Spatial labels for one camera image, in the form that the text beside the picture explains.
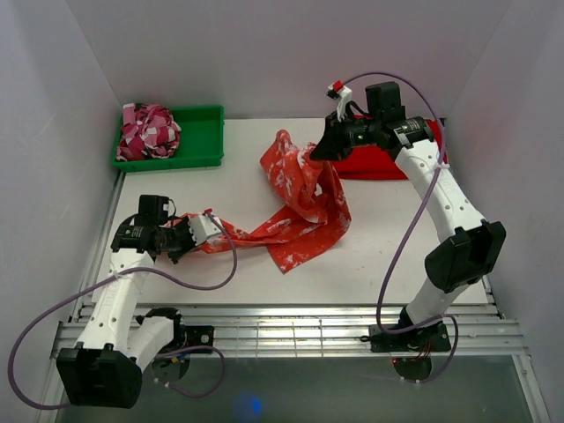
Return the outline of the red white tie-dye trousers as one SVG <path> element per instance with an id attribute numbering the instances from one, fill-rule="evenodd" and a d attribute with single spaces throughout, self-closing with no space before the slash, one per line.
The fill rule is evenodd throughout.
<path id="1" fill-rule="evenodd" d="M 248 233 L 221 220 L 227 235 L 207 241 L 206 254 L 264 246 L 281 272 L 287 273 L 332 248 L 348 231 L 352 216 L 337 170 L 329 161 L 314 161 L 315 144 L 296 146 L 279 130 L 260 159 L 272 191 L 284 206 Z"/>

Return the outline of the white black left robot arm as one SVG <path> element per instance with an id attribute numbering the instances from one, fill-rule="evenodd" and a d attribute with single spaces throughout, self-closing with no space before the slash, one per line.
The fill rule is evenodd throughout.
<path id="1" fill-rule="evenodd" d="M 167 226 L 168 197 L 142 195 L 137 213 L 116 230 L 109 272 L 90 322 L 74 347 L 63 348 L 56 367 L 70 403 L 131 408 L 140 395 L 143 372 L 160 353 L 177 352 L 187 341 L 175 308 L 154 308 L 137 317 L 135 309 L 157 255 L 177 253 L 191 238 Z"/>

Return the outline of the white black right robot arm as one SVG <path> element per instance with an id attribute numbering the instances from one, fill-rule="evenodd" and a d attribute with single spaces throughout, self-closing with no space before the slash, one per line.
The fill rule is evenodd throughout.
<path id="1" fill-rule="evenodd" d="M 423 117 L 407 116 L 397 83 L 366 87 L 366 111 L 342 81 L 330 85 L 326 94 L 337 105 L 325 118 L 311 159 L 341 161 L 356 148 L 377 146 L 407 177 L 421 199 L 420 209 L 434 223 L 439 244 L 425 257 L 426 279 L 397 324 L 381 329 L 386 338 L 418 350 L 454 300 L 493 270 L 506 229 L 471 204 L 444 161 L 446 144 L 436 141 Z"/>

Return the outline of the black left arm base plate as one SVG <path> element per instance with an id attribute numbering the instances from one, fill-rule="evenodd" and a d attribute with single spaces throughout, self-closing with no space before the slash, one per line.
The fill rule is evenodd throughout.
<path id="1" fill-rule="evenodd" d="M 181 326 L 181 347 L 213 346 L 215 327 L 211 325 Z"/>

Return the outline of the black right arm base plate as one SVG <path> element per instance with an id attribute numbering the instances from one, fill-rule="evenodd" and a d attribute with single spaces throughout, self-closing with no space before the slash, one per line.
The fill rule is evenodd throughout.
<path id="1" fill-rule="evenodd" d="M 367 340 L 373 353 L 447 353 L 451 343 L 444 323 L 437 323 L 399 335 L 382 332 L 377 325 L 368 327 Z"/>

